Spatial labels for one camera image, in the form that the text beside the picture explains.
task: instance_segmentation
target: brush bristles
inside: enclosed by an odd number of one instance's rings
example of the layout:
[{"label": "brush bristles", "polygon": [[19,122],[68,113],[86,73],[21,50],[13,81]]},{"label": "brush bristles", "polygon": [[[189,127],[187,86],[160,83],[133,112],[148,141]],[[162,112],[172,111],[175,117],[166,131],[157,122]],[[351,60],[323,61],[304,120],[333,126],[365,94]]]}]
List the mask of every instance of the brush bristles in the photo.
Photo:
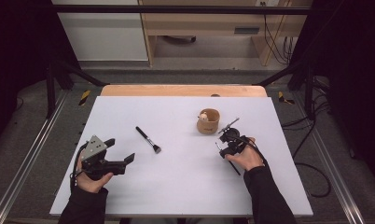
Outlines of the brush bristles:
[{"label": "brush bristles", "polygon": [[156,153],[159,153],[159,152],[161,152],[161,147],[158,147],[158,146],[153,146],[153,149],[155,149],[155,152]]}]

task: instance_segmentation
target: makeup brush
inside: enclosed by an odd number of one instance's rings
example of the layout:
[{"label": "makeup brush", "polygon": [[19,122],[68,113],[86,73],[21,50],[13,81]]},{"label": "makeup brush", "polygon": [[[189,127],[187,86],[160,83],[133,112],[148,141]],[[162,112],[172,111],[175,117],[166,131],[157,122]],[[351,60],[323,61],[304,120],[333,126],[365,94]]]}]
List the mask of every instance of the makeup brush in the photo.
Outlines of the makeup brush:
[{"label": "makeup brush", "polygon": [[138,126],[136,126],[135,129],[146,139],[146,141],[153,147],[153,150],[155,150],[156,153],[161,152],[161,147],[155,145],[152,142],[152,140],[150,140],[150,138]]}]

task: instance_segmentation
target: person's arm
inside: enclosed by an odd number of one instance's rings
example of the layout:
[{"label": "person's arm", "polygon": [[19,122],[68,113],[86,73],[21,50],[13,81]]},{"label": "person's arm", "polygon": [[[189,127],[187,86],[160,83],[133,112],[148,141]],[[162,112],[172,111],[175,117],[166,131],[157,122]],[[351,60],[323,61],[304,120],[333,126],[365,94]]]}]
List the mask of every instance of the person's arm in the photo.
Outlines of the person's arm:
[{"label": "person's arm", "polygon": [[296,223],[295,217],[278,190],[269,167],[250,146],[239,155],[226,155],[229,161],[244,168],[243,179],[252,198],[252,213],[255,223]]},{"label": "person's arm", "polygon": [[[77,168],[81,169],[78,160]],[[108,190],[103,186],[113,174],[104,175],[99,180],[91,180],[84,172],[76,177],[76,184],[68,204],[62,211],[59,224],[100,224],[104,223]]]},{"label": "person's arm", "polygon": [[75,187],[68,204],[62,211],[59,224],[104,223],[107,195],[106,189],[101,189],[98,193],[90,193],[80,187]]}]

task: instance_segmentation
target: hand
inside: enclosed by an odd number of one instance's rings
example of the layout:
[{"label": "hand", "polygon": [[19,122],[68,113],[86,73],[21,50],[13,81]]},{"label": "hand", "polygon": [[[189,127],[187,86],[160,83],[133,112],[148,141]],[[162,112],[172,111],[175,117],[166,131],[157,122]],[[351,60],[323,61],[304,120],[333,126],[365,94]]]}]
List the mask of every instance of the hand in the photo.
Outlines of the hand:
[{"label": "hand", "polygon": [[[255,143],[255,138],[250,137],[249,141]],[[228,159],[228,161],[237,162],[246,171],[250,171],[251,169],[258,166],[264,166],[263,160],[260,158],[257,152],[248,145],[246,145],[240,155],[232,156],[230,154],[227,154],[226,159]]]},{"label": "hand", "polygon": [[[82,154],[79,155],[79,158],[77,161],[77,169],[79,171],[82,169],[82,160],[80,159],[81,155]],[[108,173],[99,180],[92,180],[86,175],[86,173],[82,172],[80,175],[76,177],[76,182],[77,182],[77,186],[80,187],[81,189],[90,193],[98,193],[100,189],[106,183],[108,183],[108,181],[112,178],[112,176],[113,176],[112,173]]]}]

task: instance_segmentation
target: small wooden cup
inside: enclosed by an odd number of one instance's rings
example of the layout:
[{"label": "small wooden cup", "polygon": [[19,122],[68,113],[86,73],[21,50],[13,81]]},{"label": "small wooden cup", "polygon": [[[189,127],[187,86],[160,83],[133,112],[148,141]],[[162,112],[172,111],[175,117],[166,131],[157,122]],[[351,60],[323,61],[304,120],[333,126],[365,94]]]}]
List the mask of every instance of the small wooden cup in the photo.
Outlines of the small wooden cup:
[{"label": "small wooden cup", "polygon": [[219,112],[212,108],[206,108],[200,112],[200,114],[204,113],[207,115],[208,120],[199,118],[197,120],[197,129],[203,134],[216,133],[220,119]]}]

